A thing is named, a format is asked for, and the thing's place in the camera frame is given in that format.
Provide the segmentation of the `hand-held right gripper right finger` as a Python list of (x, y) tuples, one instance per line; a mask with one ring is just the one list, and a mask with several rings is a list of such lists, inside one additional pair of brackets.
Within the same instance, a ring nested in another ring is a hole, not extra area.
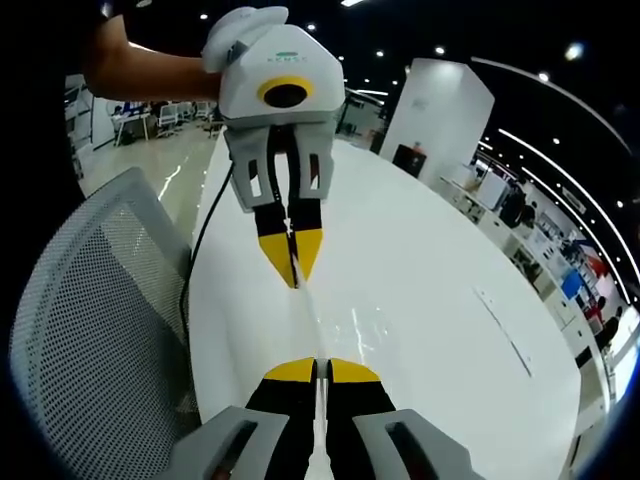
[(336, 479), (479, 479), (468, 450), (412, 409), (398, 409), (379, 376), (327, 365), (327, 454)]

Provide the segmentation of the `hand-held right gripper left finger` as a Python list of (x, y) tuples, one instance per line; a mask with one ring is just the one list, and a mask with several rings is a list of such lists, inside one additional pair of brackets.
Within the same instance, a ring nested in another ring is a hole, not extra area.
[(229, 406), (179, 441), (171, 479), (303, 479), (314, 447), (317, 361), (271, 369), (244, 407)]

